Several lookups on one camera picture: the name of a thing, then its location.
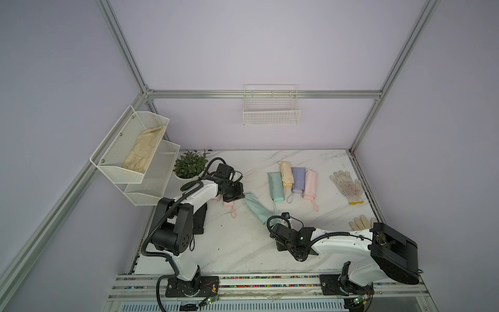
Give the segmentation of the teal umbrella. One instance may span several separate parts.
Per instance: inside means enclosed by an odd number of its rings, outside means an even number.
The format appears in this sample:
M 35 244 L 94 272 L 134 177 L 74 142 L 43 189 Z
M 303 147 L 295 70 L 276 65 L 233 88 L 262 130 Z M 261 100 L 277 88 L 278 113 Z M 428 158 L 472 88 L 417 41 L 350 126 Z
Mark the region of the teal umbrella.
M 283 183 L 280 172 L 268 172 L 270 197 L 273 201 L 274 212 L 278 212 L 278 204 L 285 201 Z
M 267 225 L 267 221 L 270 217 L 278 215 L 278 209 L 274 205 L 272 209 L 267 209 L 251 192 L 247 192 L 244 195 L 244 201 L 248 207 L 248 209 L 252 212 L 252 214 L 257 218 L 257 220 L 264 226 Z

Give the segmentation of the black umbrella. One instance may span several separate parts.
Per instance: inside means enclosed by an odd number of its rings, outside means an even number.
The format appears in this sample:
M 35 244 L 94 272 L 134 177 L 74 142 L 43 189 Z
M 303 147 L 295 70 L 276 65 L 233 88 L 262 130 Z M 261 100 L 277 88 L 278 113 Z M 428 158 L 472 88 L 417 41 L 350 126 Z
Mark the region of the black umbrella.
M 207 214 L 207 204 L 202 205 L 193 215 L 193 229 L 192 229 L 192 240 L 190 243 L 190 251 L 195 249 L 195 237 L 196 235 L 204 234 L 204 224 Z

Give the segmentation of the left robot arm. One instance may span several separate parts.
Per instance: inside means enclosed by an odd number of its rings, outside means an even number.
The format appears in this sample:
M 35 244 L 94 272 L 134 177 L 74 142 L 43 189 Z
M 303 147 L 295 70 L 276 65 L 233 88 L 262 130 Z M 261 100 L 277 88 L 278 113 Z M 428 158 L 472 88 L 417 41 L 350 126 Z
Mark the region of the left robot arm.
M 221 158 L 218 167 L 205 169 L 198 178 L 180 188 L 176 198 L 163 197 L 157 208 L 163 213 L 144 239 L 140 253 L 144 257 L 160 257 L 170 264 L 173 274 L 158 277 L 155 297 L 160 311 L 165 310 L 162 298 L 200 297 L 197 304 L 185 304 L 180 311 L 197 311 L 218 298 L 220 278 L 203 276 L 200 266 L 184 253 L 195 246 L 195 237 L 204 233 L 208 203 L 221 198 L 231 203 L 244 198 L 243 175 Z

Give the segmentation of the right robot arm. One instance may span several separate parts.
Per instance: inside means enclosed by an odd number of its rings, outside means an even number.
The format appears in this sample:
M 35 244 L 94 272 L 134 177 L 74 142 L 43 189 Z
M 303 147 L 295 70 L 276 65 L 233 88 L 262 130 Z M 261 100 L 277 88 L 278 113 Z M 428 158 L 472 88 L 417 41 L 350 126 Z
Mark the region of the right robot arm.
M 324 295 L 374 294 L 374 283 L 384 279 L 416 285 L 420 281 L 418 246 L 414 240 L 384 223 L 374 222 L 371 228 L 353 231 L 325 231 L 302 226 L 295 230 L 288 213 L 266 220 L 270 238 L 278 251 L 288 252 L 298 262 L 310 256 L 357 256 L 346 261 L 339 274 L 319 276 Z

